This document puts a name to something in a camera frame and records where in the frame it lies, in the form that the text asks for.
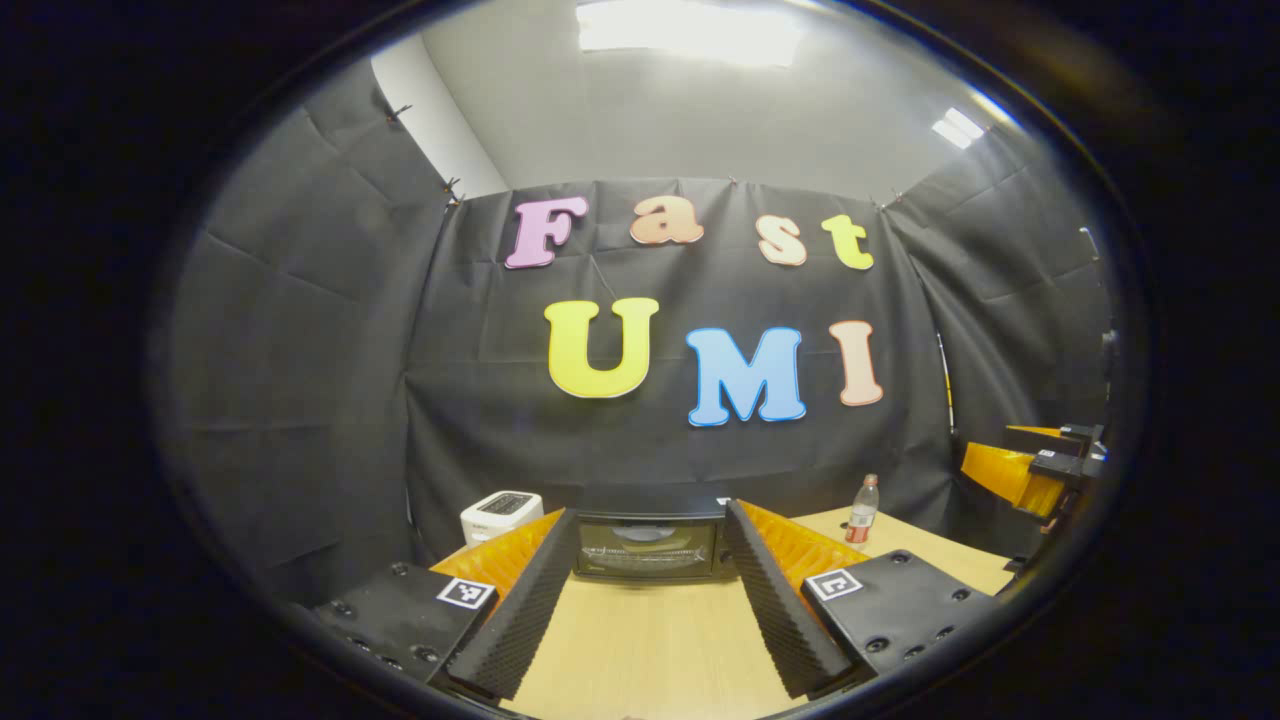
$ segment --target wooden table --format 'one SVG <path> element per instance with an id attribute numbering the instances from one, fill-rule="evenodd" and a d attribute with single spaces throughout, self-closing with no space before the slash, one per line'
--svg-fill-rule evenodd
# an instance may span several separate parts
<path id="1" fill-rule="evenodd" d="M 844 542 L 842 507 L 795 518 Z M 870 555 L 909 550 L 995 594 L 1007 559 L 922 530 L 884 512 Z M 787 697 L 740 579 L 626 585 L 570 575 L 515 700 L 502 706 L 544 720 L 746 720 L 803 705 Z"/>

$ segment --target black curtain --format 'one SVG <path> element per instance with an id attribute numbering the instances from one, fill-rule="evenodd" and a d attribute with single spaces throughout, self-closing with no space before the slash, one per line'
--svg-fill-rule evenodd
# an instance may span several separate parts
<path id="1" fill-rule="evenodd" d="M 1107 306 L 1092 227 L 1050 158 L 989 132 L 888 208 L 727 179 L 564 183 L 447 210 L 442 181 L 388 123 L 369 61 L 287 115 L 211 205 L 178 283 L 170 387 L 196 500 L 248 568 L 319 602 L 379 565 L 462 544 L 458 512 L 495 489 L 571 506 L 593 483 L 723 483 L 786 515 L 845 506 L 865 473 L 882 509 L 1002 555 L 1036 523 L 951 462 L 936 334 L 956 424 L 1101 420 Z M 581 195 L 590 210 L 548 266 L 502 265 L 515 205 Z M 705 236 L 641 246 L 634 206 L 692 201 Z M 768 263 L 755 219 L 794 219 L 808 260 Z M 867 228 L 870 270 L 836 258 L 822 220 Z M 581 400 L 547 370 L 547 305 L 591 300 L 589 357 L 613 366 L 620 297 L 653 297 L 650 372 Z M 865 320 L 879 402 L 846 407 L 828 327 Z M 800 331 L 795 421 L 694 428 L 685 336 L 723 328 L 745 355 Z"/>
<path id="2" fill-rule="evenodd" d="M 705 228 L 687 245 L 640 245 L 628 228 L 635 205 L 658 195 L 689 199 Z M 556 260 L 507 269 L 521 202 L 584 196 Z M 791 218 L 808 260 L 782 266 L 756 243 L 762 214 Z M 827 218 L 867 228 L 867 270 L 845 266 Z M 616 299 L 653 297 L 650 368 L 634 392 L 572 397 L 548 374 L 545 307 L 562 300 L 600 306 L 588 356 L 608 369 L 621 359 Z M 872 324 L 877 404 L 847 407 L 841 320 Z M 685 336 L 723 328 L 748 359 L 762 333 L 795 328 L 804 418 L 765 423 L 736 416 L 695 428 L 698 365 Z M 882 509 L 945 532 L 951 487 L 946 386 L 928 302 L 904 245 L 870 204 L 728 179 L 564 183 L 471 200 L 449 218 L 426 278 L 408 351 L 408 478 L 431 551 L 462 544 L 456 516 L 495 489 L 541 493 L 549 509 L 572 506 L 594 483 L 719 482 L 730 495 L 786 515 L 852 501 L 865 473 L 881 475 Z"/>
<path id="3" fill-rule="evenodd" d="M 1105 254 L 1110 231 L 1044 147 L 997 126 L 886 210 L 942 334 L 964 441 L 998 446 L 1007 424 L 1105 420 L 1111 310 L 1094 250 Z M 1021 555 L 1038 527 L 956 473 L 952 539 Z"/>
<path id="4" fill-rule="evenodd" d="M 300 602 L 412 548 L 401 351 L 445 196 L 385 115 L 362 60 L 270 129 L 209 209 L 172 314 L 187 484 Z"/>

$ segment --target peach letter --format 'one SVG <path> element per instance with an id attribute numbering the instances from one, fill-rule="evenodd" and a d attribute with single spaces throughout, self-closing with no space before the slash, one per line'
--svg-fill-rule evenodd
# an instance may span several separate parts
<path id="1" fill-rule="evenodd" d="M 755 232 L 760 233 L 760 252 L 764 259 L 776 265 L 803 265 L 809 254 L 804 249 L 800 228 L 791 218 L 760 215 L 755 220 Z"/>
<path id="2" fill-rule="evenodd" d="M 840 343 L 845 360 L 845 389 L 840 401 L 845 405 L 870 405 L 884 397 L 884 388 L 876 384 L 872 370 L 872 346 L 868 340 L 872 327 L 861 320 L 845 320 L 831 325 L 831 337 Z"/>
<path id="3" fill-rule="evenodd" d="M 694 215 L 694 204 L 684 197 L 662 195 L 641 200 L 631 223 L 631 237 L 644 245 L 662 245 L 668 240 L 694 242 L 703 237 L 703 225 Z"/>

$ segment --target water bottle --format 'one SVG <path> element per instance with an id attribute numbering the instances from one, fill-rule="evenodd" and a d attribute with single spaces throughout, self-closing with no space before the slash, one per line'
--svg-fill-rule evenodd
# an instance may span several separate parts
<path id="1" fill-rule="evenodd" d="M 876 519 L 876 510 L 879 507 L 879 491 L 876 486 L 879 478 L 874 474 L 863 479 L 863 487 L 854 497 L 854 507 L 849 511 L 849 525 L 845 530 L 845 542 L 867 542 L 867 533 L 872 529 Z"/>

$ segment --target blue letter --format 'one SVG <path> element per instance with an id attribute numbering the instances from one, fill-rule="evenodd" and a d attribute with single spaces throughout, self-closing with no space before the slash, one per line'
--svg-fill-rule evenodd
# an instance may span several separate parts
<path id="1" fill-rule="evenodd" d="M 800 386 L 796 382 L 799 331 L 764 331 L 750 365 L 733 345 L 733 338 L 719 328 L 696 329 L 689 333 L 685 342 L 698 352 L 698 407 L 689 414 L 691 424 L 708 427 L 728 421 L 728 410 L 721 405 L 722 387 L 744 423 L 751 418 L 762 389 L 762 420 L 776 423 L 804 418 L 805 407 L 800 402 Z"/>

